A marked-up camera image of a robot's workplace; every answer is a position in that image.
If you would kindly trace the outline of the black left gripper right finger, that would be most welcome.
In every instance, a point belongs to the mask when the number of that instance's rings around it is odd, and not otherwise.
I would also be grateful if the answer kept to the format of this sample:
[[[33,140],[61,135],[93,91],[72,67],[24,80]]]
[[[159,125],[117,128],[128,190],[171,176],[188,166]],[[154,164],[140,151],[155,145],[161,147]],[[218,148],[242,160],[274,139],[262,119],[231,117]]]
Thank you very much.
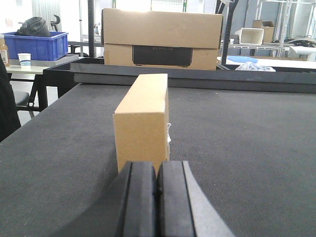
[[[166,161],[158,172],[158,236],[232,237],[187,161]]]

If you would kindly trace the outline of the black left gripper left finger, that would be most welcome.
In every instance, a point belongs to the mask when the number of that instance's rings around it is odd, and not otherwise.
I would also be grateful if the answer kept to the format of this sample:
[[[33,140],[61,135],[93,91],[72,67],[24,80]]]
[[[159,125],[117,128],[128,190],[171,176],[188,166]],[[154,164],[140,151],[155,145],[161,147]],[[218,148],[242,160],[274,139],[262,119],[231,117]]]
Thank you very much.
[[[151,162],[128,161],[120,174],[127,172],[120,207],[116,237],[155,237],[156,232],[156,173]]]

